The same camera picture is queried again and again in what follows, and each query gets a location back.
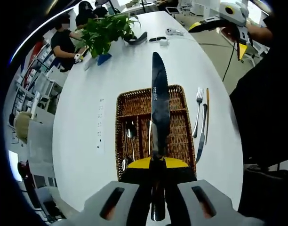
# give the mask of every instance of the butter knife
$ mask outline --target butter knife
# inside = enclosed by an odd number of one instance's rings
[[[200,143],[199,143],[199,149],[197,151],[196,163],[198,163],[199,160],[200,160],[202,149],[203,149],[204,143],[205,143],[205,134],[204,134],[204,132],[205,132],[205,124],[206,124],[206,116],[207,116],[208,105],[207,104],[203,104],[202,110],[203,110],[202,126],[201,126],[201,132],[200,132]]]

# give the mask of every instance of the fork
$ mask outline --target fork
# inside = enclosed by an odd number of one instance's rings
[[[194,126],[194,130],[192,133],[192,136],[194,138],[197,137],[197,130],[198,130],[197,127],[198,127],[198,122],[199,122],[200,104],[202,103],[203,94],[204,94],[204,90],[201,87],[199,87],[199,89],[197,90],[197,94],[196,94],[196,102],[198,103],[199,108],[197,110],[195,126]]]

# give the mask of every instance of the label sticker on table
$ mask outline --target label sticker on table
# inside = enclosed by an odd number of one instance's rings
[[[96,152],[104,153],[104,98],[99,99],[97,111]]]

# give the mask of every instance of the cutlery tray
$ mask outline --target cutlery tray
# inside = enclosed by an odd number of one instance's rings
[[[167,157],[186,162],[194,174],[195,152],[184,90],[171,85],[169,89],[170,134],[167,136]],[[136,124],[137,136],[134,140],[135,160],[149,157],[148,128],[151,120],[151,88],[122,93],[117,99],[116,111],[116,166],[118,180],[123,174],[122,161],[125,157],[125,123]],[[127,152],[132,159],[132,139],[127,138]]]

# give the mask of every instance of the blue object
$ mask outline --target blue object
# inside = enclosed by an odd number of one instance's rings
[[[103,64],[105,61],[107,61],[111,57],[112,56],[109,53],[99,55],[98,59],[97,59],[97,65],[99,66],[99,65]]]

